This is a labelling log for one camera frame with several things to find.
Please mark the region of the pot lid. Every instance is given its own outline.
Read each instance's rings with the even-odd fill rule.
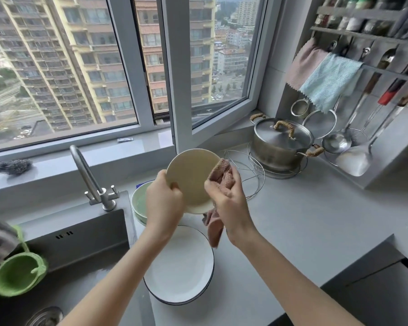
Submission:
[[[293,140],[289,137],[289,129],[283,125],[280,125],[278,130],[274,129],[276,119],[263,119],[257,122],[255,125],[255,134],[264,142],[272,144],[273,146],[280,147],[282,149],[308,149],[314,141],[311,132],[303,125],[288,121],[294,128]]]

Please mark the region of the stainless steel pot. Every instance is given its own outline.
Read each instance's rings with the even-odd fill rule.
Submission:
[[[264,119],[255,123],[259,117]],[[299,123],[266,118],[262,113],[252,115],[250,120],[255,125],[251,154],[271,171],[295,170],[304,157],[316,157],[324,151],[313,144],[312,133]]]

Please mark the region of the rope-wrapped handle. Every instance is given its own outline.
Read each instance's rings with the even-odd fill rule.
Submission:
[[[305,155],[309,158],[315,157],[320,155],[321,153],[324,153],[325,149],[321,147],[320,145],[313,144],[313,147],[316,149],[314,151],[307,151]]]
[[[279,120],[277,121],[277,123],[274,125],[274,129],[278,130],[278,128],[280,127],[280,125],[286,127],[288,129],[288,136],[290,138],[293,138],[294,135],[294,127],[293,125],[291,125],[290,123],[288,123],[287,121],[284,120]]]
[[[251,115],[251,116],[249,117],[249,120],[250,120],[252,123],[254,123],[254,120],[255,120],[256,118],[260,118],[260,117],[266,118],[266,115],[265,115],[264,113],[256,113],[256,114]]]

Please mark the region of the apartment building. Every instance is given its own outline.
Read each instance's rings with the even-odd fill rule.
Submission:
[[[134,0],[148,85],[155,113],[168,110],[156,0]],[[190,0],[190,69],[192,105],[208,103],[213,67],[215,0]]]
[[[223,49],[219,50],[218,71],[224,73],[234,72],[245,68],[248,60],[244,49]]]
[[[47,0],[0,0],[0,49],[53,132],[100,119]]]
[[[136,120],[106,0],[51,0],[50,8],[101,121]]]
[[[243,0],[239,2],[239,7],[235,12],[235,18],[239,25],[254,26],[257,17],[260,0]]]

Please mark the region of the kitchen faucet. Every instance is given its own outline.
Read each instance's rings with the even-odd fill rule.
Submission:
[[[102,188],[98,182],[95,180],[94,175],[92,174],[85,158],[80,152],[79,148],[75,145],[70,146],[71,155],[73,156],[74,162],[77,165],[77,169],[80,172],[80,175],[85,181],[86,186],[89,191],[85,192],[85,195],[89,199],[90,205],[96,205],[98,203],[103,204],[103,209],[107,212],[114,210],[117,206],[115,199],[120,197],[118,190],[114,185],[111,186],[112,193],[107,193],[105,188]]]

